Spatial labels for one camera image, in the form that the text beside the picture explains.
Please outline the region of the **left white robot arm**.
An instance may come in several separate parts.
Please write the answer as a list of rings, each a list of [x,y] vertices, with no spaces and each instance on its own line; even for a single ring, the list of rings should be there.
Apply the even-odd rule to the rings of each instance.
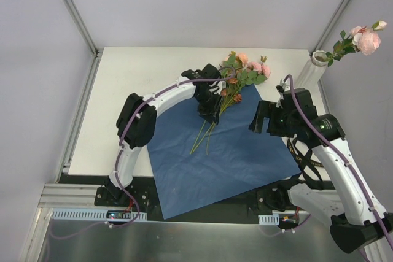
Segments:
[[[108,198],[124,206],[130,198],[126,188],[133,181],[133,171],[141,149],[154,136],[157,118],[182,101],[195,98],[198,114],[208,123],[218,124],[222,104],[221,82],[225,79],[213,65],[202,70],[186,70],[170,86],[145,96],[130,94],[116,122],[119,150],[112,172],[104,183]]]

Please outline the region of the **blue wrapping paper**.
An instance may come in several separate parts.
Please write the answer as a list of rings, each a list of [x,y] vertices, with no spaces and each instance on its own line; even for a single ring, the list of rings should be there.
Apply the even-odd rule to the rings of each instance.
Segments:
[[[256,87],[241,90],[212,132],[187,99],[157,118],[147,149],[165,219],[299,174],[280,137],[249,131],[261,97]]]

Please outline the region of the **single pink rose stem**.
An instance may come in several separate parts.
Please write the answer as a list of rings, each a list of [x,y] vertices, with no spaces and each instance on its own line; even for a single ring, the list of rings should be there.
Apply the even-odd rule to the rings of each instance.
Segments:
[[[356,26],[350,32],[342,30],[340,40],[333,45],[331,52],[326,52],[323,61],[330,67],[335,61],[340,61],[344,56],[351,53],[371,55],[379,49],[381,38],[379,32],[387,27],[387,22],[377,21],[371,26]]]

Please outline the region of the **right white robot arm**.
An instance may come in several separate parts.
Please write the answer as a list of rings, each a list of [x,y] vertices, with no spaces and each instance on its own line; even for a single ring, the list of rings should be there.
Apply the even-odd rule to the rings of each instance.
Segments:
[[[305,209],[329,228],[345,253],[383,237],[391,239],[392,214],[366,183],[337,119],[318,115],[308,90],[281,91],[278,102],[259,101],[249,130],[261,133],[265,122],[268,134],[288,139],[287,148],[300,170],[310,168],[317,176],[282,181],[266,197],[270,207]]]

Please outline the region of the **pink artificial flower bunch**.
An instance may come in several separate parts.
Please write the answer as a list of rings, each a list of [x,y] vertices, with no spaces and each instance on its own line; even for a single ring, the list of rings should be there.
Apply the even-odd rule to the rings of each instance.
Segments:
[[[194,98],[197,92],[207,90],[223,97],[220,108],[221,116],[227,108],[242,101],[241,89],[243,87],[261,84],[269,78],[271,71],[265,64],[266,60],[267,58],[262,56],[259,62],[250,62],[245,54],[232,51],[219,67],[209,63],[202,70],[188,71],[185,76],[191,80],[197,79],[194,84],[196,86]],[[217,126],[204,120],[200,131],[203,131],[207,124],[210,124],[210,127],[205,134],[197,135],[190,153],[195,152],[204,138],[210,138],[214,127]]]

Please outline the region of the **black ribbon gold lettering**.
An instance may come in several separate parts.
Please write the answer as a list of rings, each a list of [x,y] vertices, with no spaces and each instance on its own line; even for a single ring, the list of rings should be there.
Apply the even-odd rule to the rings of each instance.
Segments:
[[[320,172],[317,170],[317,167],[323,168],[322,163],[311,159],[311,156],[313,154],[311,149],[309,149],[305,154],[302,154],[302,152],[296,147],[296,143],[297,138],[288,139],[286,145],[293,159],[298,164],[298,167],[304,178],[304,182],[307,184],[307,186],[310,187],[310,189],[327,189],[327,186],[324,184]],[[306,168],[309,168],[311,170],[311,172],[317,177],[317,180],[314,180],[310,175],[305,172]]]

